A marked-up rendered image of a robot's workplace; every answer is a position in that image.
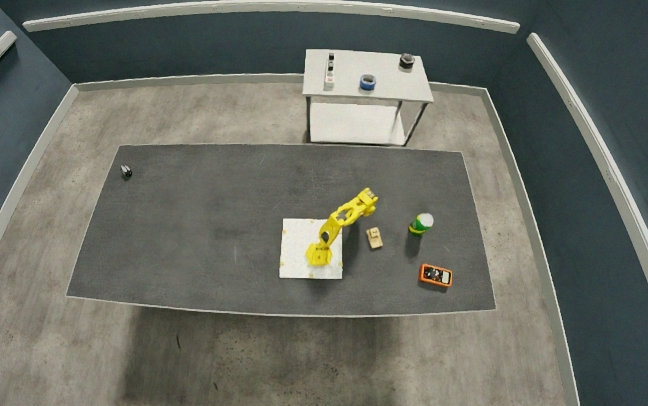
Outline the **green and yellow drink can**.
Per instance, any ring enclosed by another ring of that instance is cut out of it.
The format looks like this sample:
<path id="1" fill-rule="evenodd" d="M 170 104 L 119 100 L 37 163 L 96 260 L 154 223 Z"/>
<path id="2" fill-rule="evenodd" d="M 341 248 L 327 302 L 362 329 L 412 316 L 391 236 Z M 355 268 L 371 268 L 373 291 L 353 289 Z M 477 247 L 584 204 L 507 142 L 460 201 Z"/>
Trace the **green and yellow drink can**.
<path id="1" fill-rule="evenodd" d="M 409 231 L 414 236 L 420 236 L 433 224 L 433 218 L 429 214 L 420 214 L 410 225 Z"/>

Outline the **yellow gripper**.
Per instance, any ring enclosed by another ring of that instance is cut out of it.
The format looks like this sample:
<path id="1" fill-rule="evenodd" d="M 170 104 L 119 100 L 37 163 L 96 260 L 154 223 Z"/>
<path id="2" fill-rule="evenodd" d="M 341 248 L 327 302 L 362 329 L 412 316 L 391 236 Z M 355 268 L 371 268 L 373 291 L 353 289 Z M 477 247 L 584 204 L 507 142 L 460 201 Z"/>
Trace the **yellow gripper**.
<path id="1" fill-rule="evenodd" d="M 360 203 L 358 203 L 358 204 L 356 204 L 356 205 L 357 205 L 357 206 L 361 206 Z M 374 212 L 374 210 L 375 210 L 374 205 L 373 205 L 372 207 L 368 207 L 366 210 L 363 211 L 363 213 L 364 213 L 363 216 L 369 216 L 370 214 L 372 214 L 372 213 Z M 372 212 L 371 212 L 371 211 L 372 211 Z M 353 210 L 350 210 L 350 211 L 346 214 L 347 218 L 351 217 L 352 213 L 353 213 Z M 359 217 L 360 217 L 360 215 L 357 216 L 357 218 L 359 218 Z M 356 219 L 357 219 L 357 218 L 356 218 Z M 356 219 L 355 219 L 355 220 L 356 220 Z M 354 220 L 354 221 L 355 221 L 355 220 Z M 354 221 L 352 221 L 351 223 L 353 223 Z"/>

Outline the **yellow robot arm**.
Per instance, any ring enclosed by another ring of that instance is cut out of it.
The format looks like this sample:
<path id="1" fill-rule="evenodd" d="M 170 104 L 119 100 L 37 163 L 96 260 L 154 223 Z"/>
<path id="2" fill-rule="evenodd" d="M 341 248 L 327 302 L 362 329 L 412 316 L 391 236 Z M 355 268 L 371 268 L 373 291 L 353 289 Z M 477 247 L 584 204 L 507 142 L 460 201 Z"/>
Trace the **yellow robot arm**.
<path id="1" fill-rule="evenodd" d="M 349 203 L 340 206 L 338 208 L 337 213 L 336 212 L 332 213 L 329 219 L 323 224 L 323 226 L 320 228 L 319 236 L 318 236 L 320 242 L 315 243 L 315 245 L 314 243 L 311 243 L 305 252 L 305 256 L 308 260 L 308 265 L 312 265 L 312 263 L 326 263 L 326 262 L 327 262 L 326 265 L 330 265 L 330 260 L 333 256 L 333 252 L 331 251 L 328 245 L 331 245 L 335 241 L 335 239 L 338 237 L 339 230 L 342 228 L 343 225 L 347 226 L 348 224 L 350 224 L 365 209 L 367 209 L 369 206 L 372 207 L 378 199 L 377 197 L 375 197 L 376 195 L 369 188 L 365 189 L 364 191 L 361 192 L 356 198 L 354 198 Z M 356 204 L 358 203 L 360 203 L 361 206 L 357 206 Z M 353 210 L 351 217 L 349 217 L 348 219 L 343 213 L 343 211 L 346 210 Z M 332 227 L 332 225 L 334 227 Z M 327 231 L 329 232 L 329 234 L 327 233 Z M 321 247 L 324 250 L 324 253 Z M 314 256 L 314 261 L 312 255 Z M 320 258 L 320 260 L 317 260 L 317 257 Z"/>

